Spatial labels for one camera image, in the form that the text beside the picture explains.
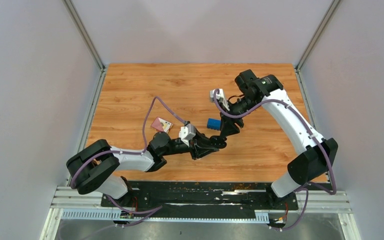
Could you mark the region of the black earbud charging case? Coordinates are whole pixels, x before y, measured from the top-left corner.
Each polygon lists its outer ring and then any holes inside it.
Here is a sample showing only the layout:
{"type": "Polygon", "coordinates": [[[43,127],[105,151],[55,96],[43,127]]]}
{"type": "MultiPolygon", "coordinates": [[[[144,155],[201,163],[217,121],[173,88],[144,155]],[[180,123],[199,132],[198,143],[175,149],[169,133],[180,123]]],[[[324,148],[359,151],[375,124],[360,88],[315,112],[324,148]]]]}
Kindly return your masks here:
{"type": "Polygon", "coordinates": [[[220,135],[213,135],[210,138],[210,143],[214,148],[224,149],[227,146],[227,138],[220,135]]]}

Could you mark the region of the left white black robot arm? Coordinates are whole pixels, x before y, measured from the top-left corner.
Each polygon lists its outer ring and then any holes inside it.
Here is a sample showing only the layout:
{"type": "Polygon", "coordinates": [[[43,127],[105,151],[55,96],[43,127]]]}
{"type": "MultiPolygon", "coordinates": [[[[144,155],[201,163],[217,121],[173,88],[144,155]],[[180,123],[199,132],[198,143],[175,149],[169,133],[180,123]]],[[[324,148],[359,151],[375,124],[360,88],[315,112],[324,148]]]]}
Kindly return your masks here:
{"type": "Polygon", "coordinates": [[[116,177],[114,172],[156,172],[167,163],[165,156],[189,153],[193,160],[198,160],[226,146],[225,136],[207,137],[199,131],[191,139],[171,138],[166,132],[157,132],[144,150],[121,149],[99,139],[72,156],[66,167],[71,176],[70,187],[79,194],[99,192],[126,207],[132,203],[133,193],[128,181],[116,177]]]}

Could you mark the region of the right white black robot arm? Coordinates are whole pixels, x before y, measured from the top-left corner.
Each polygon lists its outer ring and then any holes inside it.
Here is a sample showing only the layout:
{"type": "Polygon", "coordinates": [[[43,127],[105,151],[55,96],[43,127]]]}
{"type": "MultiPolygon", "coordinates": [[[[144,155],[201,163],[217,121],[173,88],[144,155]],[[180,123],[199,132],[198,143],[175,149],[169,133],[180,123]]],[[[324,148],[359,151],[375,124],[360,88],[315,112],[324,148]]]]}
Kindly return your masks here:
{"type": "Polygon", "coordinates": [[[265,195],[266,204],[278,209],[286,196],[308,185],[324,173],[333,182],[333,163],[338,151],[334,138],[318,133],[303,117],[289,98],[282,83],[272,74],[258,78],[252,70],[241,72],[235,83],[242,96],[234,103],[222,89],[210,91],[209,99],[221,115],[220,134],[235,135],[243,127],[243,117],[263,107],[279,124],[289,138],[297,156],[287,165],[286,173],[275,180],[265,195]]]}

